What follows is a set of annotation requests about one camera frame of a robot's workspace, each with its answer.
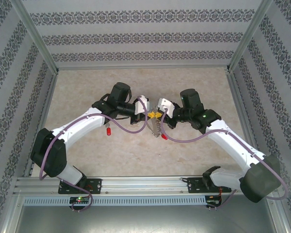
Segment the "patterned wallpaper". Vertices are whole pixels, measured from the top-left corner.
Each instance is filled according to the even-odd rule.
[[[0,221],[23,176],[53,75],[8,0],[0,0]]]
[[[228,65],[261,0],[24,0],[59,68]]]
[[[291,225],[291,0],[272,3],[234,75],[259,149],[280,159]]]

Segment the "purple cable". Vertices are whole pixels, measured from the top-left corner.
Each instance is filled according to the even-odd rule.
[[[257,157],[256,155],[255,155],[255,153],[249,148],[249,147],[247,147],[237,136],[235,136],[234,134],[232,134],[230,131],[228,131],[228,130],[211,130],[211,131],[209,131],[209,132],[207,132],[207,133],[205,133],[205,134],[203,134],[203,135],[201,135],[201,136],[199,136],[199,137],[197,137],[197,138],[193,138],[193,139],[190,139],[190,140],[178,140],[178,139],[174,139],[174,138],[172,138],[172,137],[170,137],[167,133],[166,133],[166,131],[164,130],[164,126],[163,126],[163,122],[164,122],[164,118],[165,118],[165,116],[166,116],[166,114],[167,114],[167,109],[165,109],[165,112],[164,112],[164,114],[163,114],[163,116],[162,116],[162,118],[161,118],[161,131],[163,132],[163,134],[169,139],[169,140],[171,140],[171,141],[173,141],[173,142],[179,142],[179,143],[189,143],[189,142],[195,142],[195,141],[197,141],[197,140],[199,140],[199,139],[202,139],[202,138],[204,138],[204,137],[206,137],[206,136],[208,136],[209,134],[211,134],[211,133],[217,133],[217,132],[223,132],[223,133],[226,133],[226,134],[228,134],[228,135],[230,135],[232,138],[234,138],[243,148],[245,148],[254,158],[256,158],[259,162],[261,162],[279,181],[280,181],[280,183],[282,184],[282,186],[283,186],[283,188],[285,189],[285,194],[282,196],[282,197],[279,197],[279,198],[273,198],[273,197],[269,197],[269,196],[267,196],[266,198],[267,199],[270,199],[270,200],[283,200],[284,198],[286,198],[287,196],[288,196],[288,193],[289,193],[289,190],[288,190],[288,186],[286,185],[286,183],[283,181],[283,179],[270,167],[270,166],[268,166],[263,160],[261,160],[259,157]]]
[[[60,131],[60,132],[59,132],[59,133],[58,133],[58,134],[53,138],[53,140],[50,142],[50,144],[49,144],[49,146],[48,146],[48,148],[47,148],[47,151],[45,152],[45,155],[44,155],[44,158],[43,158],[42,164],[41,164],[41,169],[40,169],[39,179],[40,179],[40,180],[43,180],[43,179],[47,176],[47,174],[43,175],[43,171],[44,171],[45,163],[46,163],[47,158],[48,158],[48,155],[49,155],[49,151],[50,151],[50,149],[52,148],[52,146],[54,145],[55,141],[56,141],[56,140],[57,140],[57,139],[58,139],[62,134],[64,134],[64,131],[68,130],[71,126],[75,125],[76,123],[78,123],[78,122],[81,121],[81,120],[87,119],[87,118],[89,118],[89,117],[101,116],[101,117],[105,117],[105,118],[109,119],[109,120],[112,121],[115,125],[117,125],[119,128],[121,128],[122,130],[124,130],[125,132],[128,132],[128,133],[140,133],[142,130],[144,130],[144,128],[146,127],[146,122],[147,122],[147,110],[146,110],[146,105],[142,102],[142,100],[140,99],[139,96],[137,97],[137,99],[140,101],[140,103],[142,104],[142,107],[144,108],[144,111],[145,111],[145,123],[143,124],[143,126],[141,127],[141,129],[139,129],[139,130],[137,130],[137,131],[130,131],[130,130],[127,130],[127,129],[125,129],[123,126],[121,126],[119,123],[117,123],[116,120],[112,119],[111,117],[109,117],[109,116],[107,116],[107,115],[101,114],[101,113],[93,113],[93,114],[89,114],[89,115],[86,115],[86,116],[82,116],[82,117],[76,119],[75,121],[73,121],[72,123],[70,123],[69,125],[67,125],[67,126],[66,126],[63,130],[61,130],[61,131]],[[74,188],[77,188],[77,189],[79,189],[79,190],[81,190],[81,191],[83,191],[83,192],[88,193],[88,194],[90,195],[90,197],[91,197],[91,203],[90,203],[90,205],[93,203],[93,196],[91,195],[90,192],[88,192],[88,191],[86,191],[85,189],[82,189],[82,188],[80,188],[80,187],[77,187],[77,186],[75,186],[75,185],[69,183],[68,181],[65,181],[65,180],[62,180],[62,181],[65,182],[66,184],[68,184],[68,185],[74,187]],[[82,211],[85,210],[85,209],[87,209],[87,208],[89,208],[90,205],[84,207],[84,208],[82,209]]]

